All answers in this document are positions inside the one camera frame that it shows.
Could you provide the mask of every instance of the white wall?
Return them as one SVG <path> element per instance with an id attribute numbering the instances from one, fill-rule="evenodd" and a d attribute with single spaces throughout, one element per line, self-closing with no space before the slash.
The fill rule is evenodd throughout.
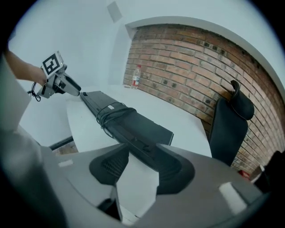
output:
<path id="1" fill-rule="evenodd" d="M 106 8 L 112 0 L 40 0 L 18 24 L 9 47 L 34 65 L 60 50 L 67 73 L 81 87 L 121 84 L 134 32 L 128 33 L 126 26 L 186 24 L 218 33 L 243 47 L 264 66 L 285 98 L 283 49 L 246 0 L 115 1 L 122 14 L 116 23 Z M 26 90 L 32 85 L 21 84 Z M 53 95 L 39 103 L 32 100 L 21 125 L 42 145 L 70 136 L 64 96 Z"/>

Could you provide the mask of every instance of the black rectangular device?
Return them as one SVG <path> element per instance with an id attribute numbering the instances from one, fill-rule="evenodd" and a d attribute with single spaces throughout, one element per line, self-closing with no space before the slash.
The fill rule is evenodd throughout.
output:
<path id="1" fill-rule="evenodd" d="M 124 113 L 127 108 L 124 104 L 101 91 L 83 92 L 80 97 L 97 119 L 108 116 L 104 128 L 114 139 L 119 143 L 127 143 L 134 156 L 155 169 L 152 149 L 157 143 L 171 145 L 173 132 L 142 116 L 136 110 Z"/>

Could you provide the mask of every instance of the human hand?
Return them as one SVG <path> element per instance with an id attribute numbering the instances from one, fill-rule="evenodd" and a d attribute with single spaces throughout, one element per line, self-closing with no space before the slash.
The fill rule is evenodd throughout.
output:
<path id="1" fill-rule="evenodd" d="M 47 77 L 41 68 L 30 65 L 29 73 L 32 81 L 39 83 L 41 86 L 43 86 L 46 83 Z"/>

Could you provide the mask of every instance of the black wire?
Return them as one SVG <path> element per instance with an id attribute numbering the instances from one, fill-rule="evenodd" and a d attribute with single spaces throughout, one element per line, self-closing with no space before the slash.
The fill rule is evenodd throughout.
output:
<path id="1" fill-rule="evenodd" d="M 100 113 L 103 109 L 107 108 L 108 106 L 110 106 L 110 105 L 112 105 L 112 104 L 122 104 L 122 105 L 125 106 L 125 108 L 122 108 L 122 109 L 119 109 L 119 110 L 115 110 L 115 111 L 112 111 L 112 112 L 105 113 L 105 114 L 103 114 L 100 118 L 98 118 L 99 113 Z M 124 115 L 126 115 L 126 114 L 128 114 L 128 113 L 130 113 L 130 112 L 132 112 L 132 111 L 136 111 L 136 109 L 134 109 L 134 108 L 129 108 L 129 107 L 127 107 L 125 104 L 120 103 L 120 102 L 113 102 L 113 103 L 111 103 L 111 104 L 105 106 L 104 108 L 100 109 L 100 111 L 99 111 L 99 112 L 97 113 L 97 115 L 96 115 L 96 121 L 97 121 L 97 123 L 100 124 L 101 128 L 103 129 L 103 131 L 105 132 L 106 135 L 108 135 L 108 136 L 111 137 L 111 138 L 114 138 L 111 134 L 107 133 L 107 131 L 106 131 L 106 124 L 109 123 L 110 121 L 115 120 L 115 119 L 117 119 L 117 118 L 120 118 L 120 117 L 122 117 L 122 116 L 124 116 Z M 113 115 L 113 114 L 116 114 L 116 113 L 120 113 L 120 112 L 123 112 L 122 115 L 118 115 L 118 116 L 115 116 L 115 117 L 112 117 L 112 118 L 108 118 L 109 116 L 111 116 L 111 115 Z"/>
<path id="2" fill-rule="evenodd" d="M 33 83 L 31 90 L 28 91 L 28 94 L 30 94 L 31 97 L 35 97 L 37 102 L 40 102 L 41 97 L 35 93 L 35 87 L 36 87 L 36 82 Z"/>

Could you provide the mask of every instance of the black office chair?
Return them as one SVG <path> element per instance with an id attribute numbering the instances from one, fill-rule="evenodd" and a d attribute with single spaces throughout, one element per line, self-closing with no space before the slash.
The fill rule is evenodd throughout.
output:
<path id="1" fill-rule="evenodd" d="M 209 137 L 212 157 L 231 165 L 248 130 L 247 120 L 254 114 L 254 106 L 241 91 L 237 81 L 231 84 L 235 90 L 228 102 L 217 102 Z"/>

